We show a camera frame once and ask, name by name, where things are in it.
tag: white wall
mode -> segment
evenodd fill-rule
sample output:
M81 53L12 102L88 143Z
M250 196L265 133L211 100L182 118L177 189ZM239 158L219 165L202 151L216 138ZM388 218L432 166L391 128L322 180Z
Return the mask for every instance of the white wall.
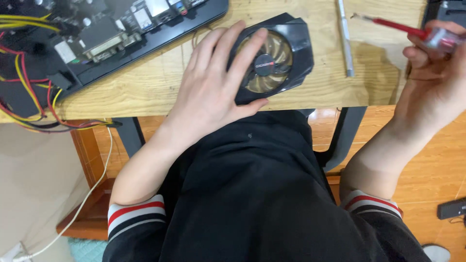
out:
M18 241L31 254L89 191L69 133L41 134L0 124L0 256ZM33 262L73 262L61 238Z

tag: gigabyte logo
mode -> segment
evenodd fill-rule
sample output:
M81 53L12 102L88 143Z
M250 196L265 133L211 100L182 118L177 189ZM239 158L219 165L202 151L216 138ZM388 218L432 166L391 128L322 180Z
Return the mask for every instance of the gigabyte logo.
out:
M256 65L256 68L259 68L259 67L265 67L265 66L274 65L274 64L275 64L275 62L270 62L270 63L260 64L260 65Z

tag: white cable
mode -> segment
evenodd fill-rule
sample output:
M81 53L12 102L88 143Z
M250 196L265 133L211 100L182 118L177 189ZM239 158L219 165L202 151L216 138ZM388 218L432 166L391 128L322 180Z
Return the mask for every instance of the white cable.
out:
M107 165L109 163L109 160L110 160L110 154L112 153L112 147L113 147L113 138L112 138L112 133L110 132L110 128L107 127L107 129L109 130L109 134L110 134L110 151L109 151L109 156L107 157L107 162L105 162L105 168L103 169L103 174L102 176L100 177L100 179L97 181L97 183L90 189L89 193L87 194L87 196L84 198L84 200L82 201L82 204L81 206L79 206L79 209L78 211L76 212L75 216L73 217L73 219L71 220L71 222L58 234L58 236L53 239L52 242L50 242L50 244L48 244L46 247L44 247L41 251L38 251L32 255L25 255L25 256L22 256L22 257L19 257L19 258L15 258L13 259L13 262L23 262L27 259L31 259L35 256L37 256L38 254L44 252L45 250L47 250L50 246L52 246L57 240L59 237L62 236L62 234L71 226L71 224L73 224L73 222L76 220L76 217L78 217L79 215L79 212L81 211L82 207L84 206L84 203L86 203L86 200L87 198L89 198L90 194L92 193L92 191L94 191L94 189L99 185L100 181L102 181L103 177L105 176L105 173L107 172Z

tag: graphics card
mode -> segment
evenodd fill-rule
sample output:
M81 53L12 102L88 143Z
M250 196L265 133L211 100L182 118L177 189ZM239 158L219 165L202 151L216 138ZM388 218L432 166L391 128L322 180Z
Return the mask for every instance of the graphics card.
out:
M249 66L236 95L237 104L247 104L302 84L314 66L308 26L288 13L246 28L230 53L234 57L260 28L268 30L266 42Z

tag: hand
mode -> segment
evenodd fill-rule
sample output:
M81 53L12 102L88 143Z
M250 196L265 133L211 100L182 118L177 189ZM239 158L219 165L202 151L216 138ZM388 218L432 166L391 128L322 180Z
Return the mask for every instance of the hand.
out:
M267 38L265 28L258 30L227 72L230 51L245 26L239 21L229 29L217 28L194 49L175 105L162 125L169 126L183 146L189 147L229 123L256 114L268 103L267 99L258 99L237 106L234 101L247 68Z
M466 29L453 22L430 21L426 28L440 27L457 34ZM415 47L403 54L412 66L393 118L407 138L433 136L466 109L466 44L450 56L426 48L408 35Z

